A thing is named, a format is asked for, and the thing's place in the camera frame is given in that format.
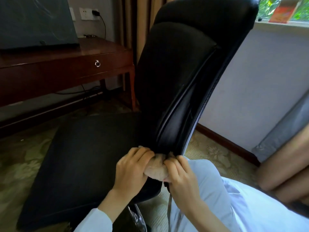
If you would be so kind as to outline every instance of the patterned carpet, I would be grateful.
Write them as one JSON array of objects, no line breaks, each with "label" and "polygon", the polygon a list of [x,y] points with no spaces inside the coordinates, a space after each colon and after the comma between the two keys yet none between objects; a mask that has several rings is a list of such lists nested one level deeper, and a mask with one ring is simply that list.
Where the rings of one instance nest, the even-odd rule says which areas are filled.
[{"label": "patterned carpet", "polygon": [[[44,124],[0,140],[0,231],[16,231],[16,222],[30,187],[44,159],[53,136],[67,118],[106,113],[130,112],[117,100],[100,101],[84,109],[53,119]],[[228,151],[199,132],[194,132],[187,148],[189,159],[209,159],[222,176],[255,186],[256,167]],[[152,231],[167,231],[169,193],[161,193],[139,205],[144,219]],[[63,232],[67,223],[42,228],[40,232]],[[114,231],[136,231],[126,211],[114,223]]]}]

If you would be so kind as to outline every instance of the green foliage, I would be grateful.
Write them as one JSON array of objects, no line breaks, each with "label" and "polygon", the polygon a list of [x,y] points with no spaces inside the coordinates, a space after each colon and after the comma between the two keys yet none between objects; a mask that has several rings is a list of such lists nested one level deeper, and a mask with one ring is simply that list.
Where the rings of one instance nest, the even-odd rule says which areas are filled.
[{"label": "green foliage", "polygon": [[[260,0],[258,18],[269,19],[281,0]],[[293,21],[309,21],[309,0],[302,0],[297,8],[294,16],[291,18]]]}]

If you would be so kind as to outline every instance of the gray fabric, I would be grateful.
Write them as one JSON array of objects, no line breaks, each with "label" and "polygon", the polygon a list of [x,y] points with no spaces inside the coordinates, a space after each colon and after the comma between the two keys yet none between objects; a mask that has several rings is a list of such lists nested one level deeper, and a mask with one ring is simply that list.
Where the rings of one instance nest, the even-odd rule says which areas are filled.
[{"label": "gray fabric", "polygon": [[267,136],[252,149],[260,162],[264,162],[281,146],[309,123],[309,90],[276,124]]},{"label": "gray fabric", "polygon": [[[216,167],[209,160],[189,160],[189,164],[197,177],[201,199],[231,232],[240,232],[230,196]],[[168,224],[169,232],[197,231],[171,197],[168,203]]]}]

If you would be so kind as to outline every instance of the forearm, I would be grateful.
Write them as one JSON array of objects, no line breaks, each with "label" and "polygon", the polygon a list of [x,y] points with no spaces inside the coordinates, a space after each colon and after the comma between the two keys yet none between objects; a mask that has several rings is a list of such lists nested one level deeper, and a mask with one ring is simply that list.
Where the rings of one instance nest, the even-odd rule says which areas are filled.
[{"label": "forearm", "polygon": [[199,232],[228,232],[226,226],[210,211],[207,204],[203,201],[185,213],[188,220]]},{"label": "forearm", "polygon": [[114,223],[129,202],[129,199],[126,199],[117,191],[111,190],[98,206],[98,209],[103,211],[110,218],[112,223]]}]

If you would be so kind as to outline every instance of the cabinet leg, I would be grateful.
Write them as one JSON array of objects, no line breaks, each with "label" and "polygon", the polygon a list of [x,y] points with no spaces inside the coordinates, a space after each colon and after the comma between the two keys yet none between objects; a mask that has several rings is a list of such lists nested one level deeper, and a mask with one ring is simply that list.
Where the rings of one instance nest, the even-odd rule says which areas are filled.
[{"label": "cabinet leg", "polygon": [[136,98],[134,92],[134,77],[135,77],[135,70],[134,67],[129,71],[130,73],[130,86],[131,86],[131,100],[132,100],[132,111],[138,111],[136,108]]}]

